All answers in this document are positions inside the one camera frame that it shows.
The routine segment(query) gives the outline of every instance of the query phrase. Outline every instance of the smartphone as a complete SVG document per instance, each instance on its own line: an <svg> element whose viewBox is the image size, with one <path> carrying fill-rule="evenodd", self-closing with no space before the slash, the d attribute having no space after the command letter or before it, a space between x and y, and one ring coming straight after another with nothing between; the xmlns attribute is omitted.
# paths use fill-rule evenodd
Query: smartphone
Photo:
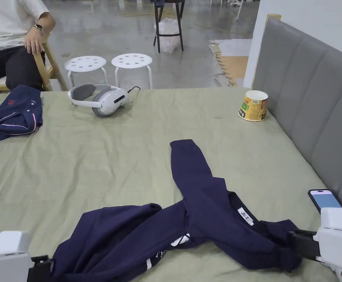
<svg viewBox="0 0 342 282"><path fill-rule="evenodd" d="M328 189L309 190L308 195L319 213L323 207L342 207L335 195Z"/></svg>

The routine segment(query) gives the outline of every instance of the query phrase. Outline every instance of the phone screen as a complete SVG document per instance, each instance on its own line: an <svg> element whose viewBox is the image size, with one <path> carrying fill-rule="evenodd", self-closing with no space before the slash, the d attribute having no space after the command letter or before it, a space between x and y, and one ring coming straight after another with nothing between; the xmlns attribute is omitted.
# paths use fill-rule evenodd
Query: phone screen
<svg viewBox="0 0 342 282"><path fill-rule="evenodd" d="M320 208L342 207L329 190L311 191L311 195Z"/></svg>

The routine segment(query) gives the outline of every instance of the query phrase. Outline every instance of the person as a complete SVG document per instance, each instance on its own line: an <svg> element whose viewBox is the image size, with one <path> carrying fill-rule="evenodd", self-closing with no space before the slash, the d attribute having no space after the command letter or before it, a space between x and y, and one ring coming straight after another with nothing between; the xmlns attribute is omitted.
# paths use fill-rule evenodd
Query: person
<svg viewBox="0 0 342 282"><path fill-rule="evenodd" d="M42 34L56 25L42 0L0 0L0 78L12 90L19 84L42 90L33 54L41 53Z"/></svg>

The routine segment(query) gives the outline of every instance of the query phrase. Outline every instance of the white label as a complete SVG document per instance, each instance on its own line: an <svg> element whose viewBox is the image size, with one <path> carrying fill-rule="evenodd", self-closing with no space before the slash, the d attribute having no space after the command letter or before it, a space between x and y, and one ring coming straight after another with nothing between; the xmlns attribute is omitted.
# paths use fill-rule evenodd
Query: white label
<svg viewBox="0 0 342 282"><path fill-rule="evenodd" d="M181 236L180 238L176 239L174 242L171 243L172 247L176 247L177 245L184 244L185 242L189 241L190 235L189 233L187 235Z"/></svg>
<svg viewBox="0 0 342 282"><path fill-rule="evenodd" d="M151 260L150 260L150 259L148 259L148 260L146 261L146 265L147 265L147 267L148 267L147 270L149 270L149 269L152 267L152 264L151 264Z"/></svg>
<svg viewBox="0 0 342 282"><path fill-rule="evenodd" d="M241 207L238 210L238 213L245 219L245 221L250 225L253 226L253 219L246 213L246 211Z"/></svg>

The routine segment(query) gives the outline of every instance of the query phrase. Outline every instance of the paper cup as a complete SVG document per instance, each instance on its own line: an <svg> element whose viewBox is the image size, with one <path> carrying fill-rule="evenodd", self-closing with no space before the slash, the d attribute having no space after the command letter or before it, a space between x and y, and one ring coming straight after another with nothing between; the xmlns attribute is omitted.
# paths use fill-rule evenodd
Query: paper cup
<svg viewBox="0 0 342 282"><path fill-rule="evenodd" d="M242 119L260 122L266 119L267 94L262 91L250 90L245 93L244 102L238 112Z"/></svg>

